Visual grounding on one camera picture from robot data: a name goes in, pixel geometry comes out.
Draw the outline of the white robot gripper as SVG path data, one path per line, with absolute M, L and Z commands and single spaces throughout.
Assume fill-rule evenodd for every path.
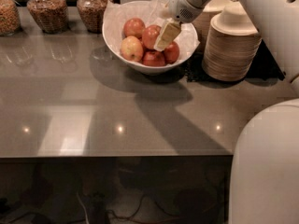
M 167 19 L 155 41 L 154 48 L 163 51 L 181 32 L 181 23 L 194 21 L 210 0 L 169 0 L 168 11 L 172 19 Z

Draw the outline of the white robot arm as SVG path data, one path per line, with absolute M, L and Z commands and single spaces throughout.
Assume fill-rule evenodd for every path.
M 191 22 L 209 0 L 168 0 L 163 37 Z M 299 0 L 239 0 L 292 89 L 299 92 Z M 272 105 L 235 146 L 228 224 L 299 224 L 299 100 Z

